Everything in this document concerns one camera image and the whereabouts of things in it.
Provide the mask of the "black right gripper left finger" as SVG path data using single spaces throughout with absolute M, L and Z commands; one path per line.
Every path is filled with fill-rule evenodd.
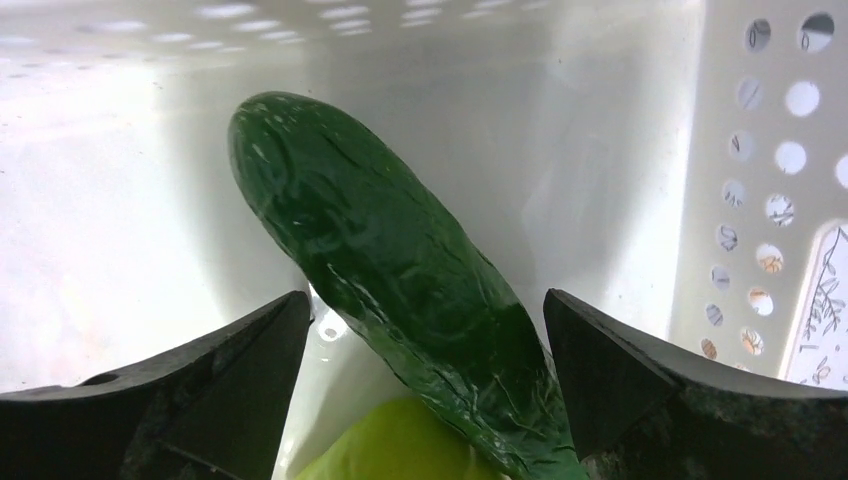
M 290 292 L 73 387 L 1 397 L 5 479 L 268 479 L 311 325 Z

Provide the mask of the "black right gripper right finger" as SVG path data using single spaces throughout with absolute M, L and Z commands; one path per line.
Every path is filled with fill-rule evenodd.
M 543 313 L 592 479 L 843 479 L 847 396 L 698 356 L 562 290 Z

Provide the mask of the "green toy apple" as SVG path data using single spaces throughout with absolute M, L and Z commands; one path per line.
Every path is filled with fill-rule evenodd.
M 423 401 L 404 397 L 374 408 L 296 477 L 483 480 L 505 475 Z

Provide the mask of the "dark green toy cucumber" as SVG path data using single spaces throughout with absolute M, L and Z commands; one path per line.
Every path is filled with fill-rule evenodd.
M 318 296 L 506 475 L 583 479 L 550 353 L 507 280 L 345 111 L 266 92 L 228 126 L 236 184 Z

